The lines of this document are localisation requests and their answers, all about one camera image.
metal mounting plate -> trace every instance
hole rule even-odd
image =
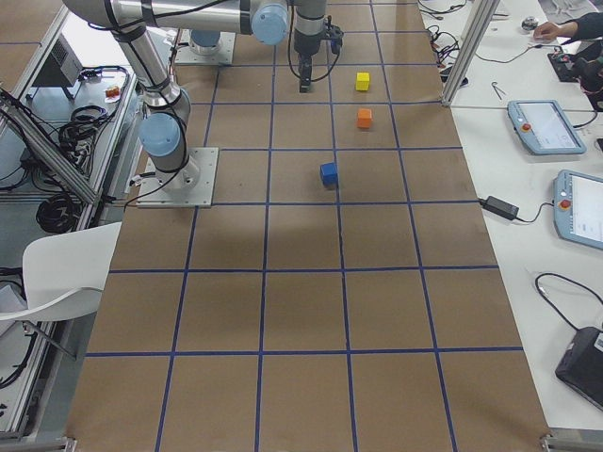
[[[151,193],[160,187],[155,177],[143,179],[140,185],[140,195],[143,198],[137,200],[138,207],[210,207],[214,196],[214,184],[216,182],[216,168],[218,167],[218,148],[190,148],[190,158],[194,159],[201,175],[199,182],[191,189],[177,191],[165,191],[163,189]],[[146,172],[155,171],[155,165],[149,159]]]
[[[235,52],[236,33],[222,32],[220,35],[220,49],[213,55],[198,55],[190,50],[188,46],[178,49],[176,54],[176,65],[188,66],[230,66],[233,64],[233,53]],[[182,32],[180,42],[190,41],[190,30]]]

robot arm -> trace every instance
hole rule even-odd
[[[286,36],[286,0],[63,0],[73,13],[113,34],[143,88],[152,114],[141,125],[140,138],[151,156],[160,184],[170,189],[196,183],[185,132],[190,101],[168,73],[146,26],[230,31],[254,34],[274,45]],[[326,0],[299,0],[294,48],[299,54],[300,92],[312,81],[312,56],[322,40],[338,53],[343,33],[324,20]]]

orange cube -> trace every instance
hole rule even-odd
[[[359,129],[369,129],[373,123],[373,112],[370,108],[358,108],[356,117],[356,127]]]

touchscreen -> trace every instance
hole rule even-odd
[[[542,149],[570,149],[578,145],[553,104],[519,104]]]
[[[603,183],[572,176],[572,233],[603,241]]]

electronic equipment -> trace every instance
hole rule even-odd
[[[564,169],[553,186],[559,236],[603,249],[603,179]]]
[[[521,142],[532,153],[586,152],[557,101],[510,101],[507,113]]]
[[[82,63],[75,55],[65,37],[59,35],[32,87],[72,87],[81,72]]]
[[[603,331],[595,327],[578,330],[555,375],[603,410]]]

